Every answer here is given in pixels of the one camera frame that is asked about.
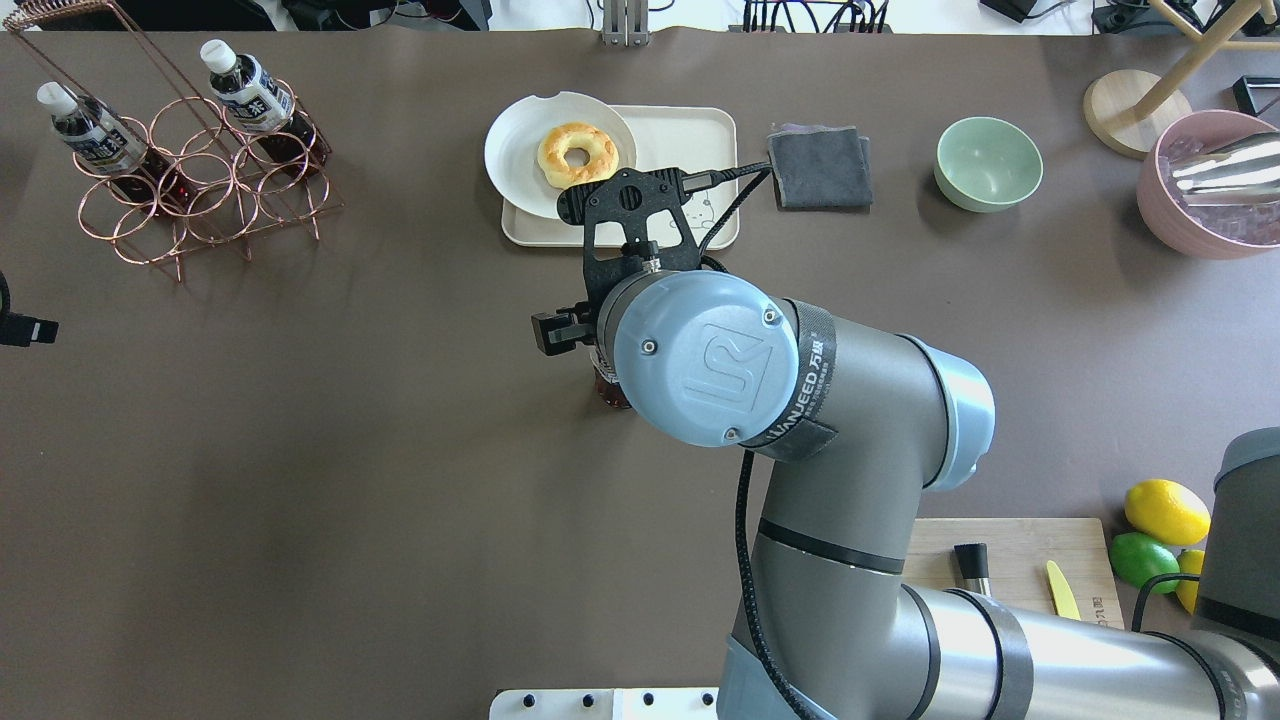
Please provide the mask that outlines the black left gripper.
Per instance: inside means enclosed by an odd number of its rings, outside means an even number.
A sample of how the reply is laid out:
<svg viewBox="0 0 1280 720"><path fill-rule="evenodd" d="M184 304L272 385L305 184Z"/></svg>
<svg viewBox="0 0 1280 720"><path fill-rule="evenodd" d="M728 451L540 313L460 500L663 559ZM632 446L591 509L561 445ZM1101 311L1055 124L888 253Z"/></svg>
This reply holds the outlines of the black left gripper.
<svg viewBox="0 0 1280 720"><path fill-rule="evenodd" d="M616 336L625 311L623 300L595 310L584 300L567 313L535 313L530 316L535 345L548 357L567 354L577 345L591 346L605 365L614 366Z"/></svg>

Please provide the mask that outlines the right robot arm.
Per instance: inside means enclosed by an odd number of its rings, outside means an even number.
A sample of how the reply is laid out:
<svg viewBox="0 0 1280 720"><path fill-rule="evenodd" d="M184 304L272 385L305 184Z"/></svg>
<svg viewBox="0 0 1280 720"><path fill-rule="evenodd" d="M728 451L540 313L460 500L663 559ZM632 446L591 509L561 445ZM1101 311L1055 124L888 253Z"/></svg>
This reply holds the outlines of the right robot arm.
<svg viewBox="0 0 1280 720"><path fill-rule="evenodd" d="M1196 616L1225 632L1279 641L1279 429L1251 430L1224 451Z"/></svg>

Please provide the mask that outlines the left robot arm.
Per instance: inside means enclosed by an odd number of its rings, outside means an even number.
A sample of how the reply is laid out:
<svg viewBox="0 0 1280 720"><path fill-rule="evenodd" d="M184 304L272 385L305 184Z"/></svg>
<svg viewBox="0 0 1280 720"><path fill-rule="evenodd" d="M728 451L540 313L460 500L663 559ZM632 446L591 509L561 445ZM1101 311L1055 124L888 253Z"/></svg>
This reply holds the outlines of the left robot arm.
<svg viewBox="0 0 1280 720"><path fill-rule="evenodd" d="M548 355L594 345L637 414L774 462L722 719L1275 719L1277 429L1226 448L1190 628L1138 632L902 577L922 495L995 434L968 361L719 272L637 273L532 318Z"/></svg>

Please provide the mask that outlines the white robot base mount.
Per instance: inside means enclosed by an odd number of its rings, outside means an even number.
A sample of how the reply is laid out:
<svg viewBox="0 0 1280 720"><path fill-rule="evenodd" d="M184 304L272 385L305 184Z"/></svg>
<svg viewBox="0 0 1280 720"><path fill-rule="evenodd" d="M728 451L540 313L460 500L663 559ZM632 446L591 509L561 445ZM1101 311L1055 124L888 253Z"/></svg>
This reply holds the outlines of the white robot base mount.
<svg viewBox="0 0 1280 720"><path fill-rule="evenodd" d="M716 687L508 689L489 719L717 719Z"/></svg>

